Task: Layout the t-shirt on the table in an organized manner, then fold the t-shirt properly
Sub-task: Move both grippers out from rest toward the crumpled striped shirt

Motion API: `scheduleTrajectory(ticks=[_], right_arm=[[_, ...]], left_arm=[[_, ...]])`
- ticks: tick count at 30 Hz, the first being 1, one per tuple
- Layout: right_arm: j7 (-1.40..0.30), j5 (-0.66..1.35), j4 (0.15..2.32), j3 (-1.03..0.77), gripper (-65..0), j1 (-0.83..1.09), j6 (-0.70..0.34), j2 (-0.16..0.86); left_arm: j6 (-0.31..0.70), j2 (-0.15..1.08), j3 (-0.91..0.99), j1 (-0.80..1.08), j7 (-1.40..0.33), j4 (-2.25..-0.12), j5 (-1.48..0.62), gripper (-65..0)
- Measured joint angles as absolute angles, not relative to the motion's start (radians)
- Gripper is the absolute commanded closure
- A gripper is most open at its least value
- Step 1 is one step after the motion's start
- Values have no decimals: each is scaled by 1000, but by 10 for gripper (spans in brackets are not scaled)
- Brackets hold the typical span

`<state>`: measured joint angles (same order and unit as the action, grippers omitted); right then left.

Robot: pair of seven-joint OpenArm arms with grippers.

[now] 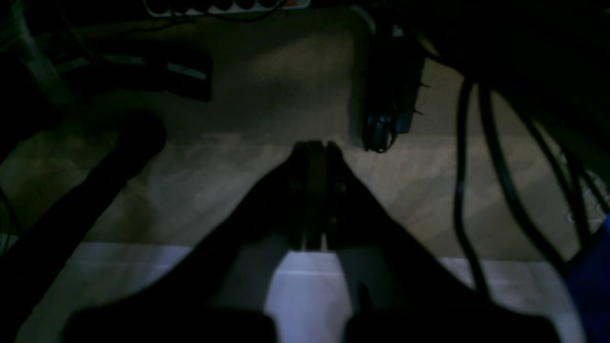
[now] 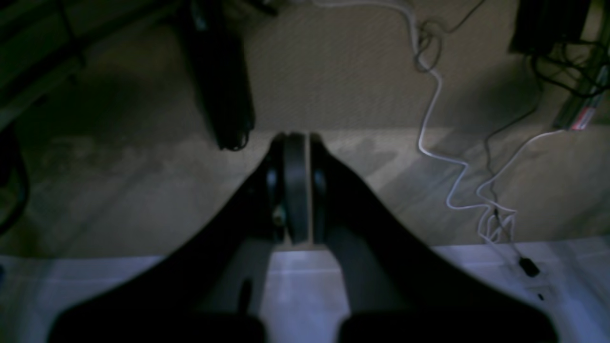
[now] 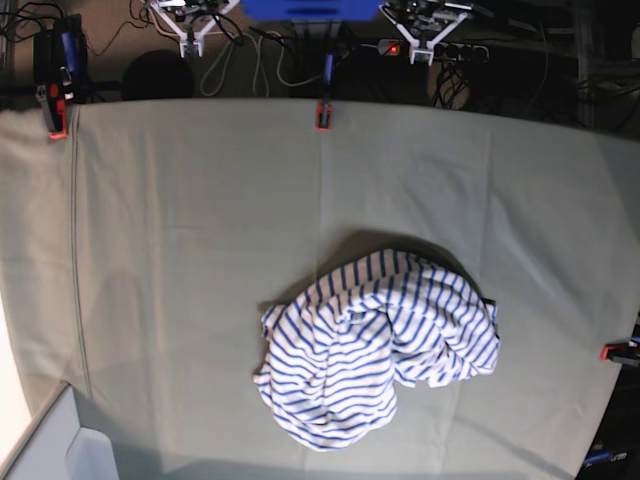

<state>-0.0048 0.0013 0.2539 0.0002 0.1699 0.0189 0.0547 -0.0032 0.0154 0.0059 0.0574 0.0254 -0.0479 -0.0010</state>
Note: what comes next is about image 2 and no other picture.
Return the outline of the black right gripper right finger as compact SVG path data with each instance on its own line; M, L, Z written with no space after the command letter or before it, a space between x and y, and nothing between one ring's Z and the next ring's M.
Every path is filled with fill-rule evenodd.
M349 316L339 343L557 343L541 310L477 280L403 226L311 135L313 235L336 258Z

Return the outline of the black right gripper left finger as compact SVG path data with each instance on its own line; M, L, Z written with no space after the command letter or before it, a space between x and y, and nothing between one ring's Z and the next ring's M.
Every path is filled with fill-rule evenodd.
M274 248L306 241L306 138L278 134L207 225L150 269L57 316L50 343L265 343Z

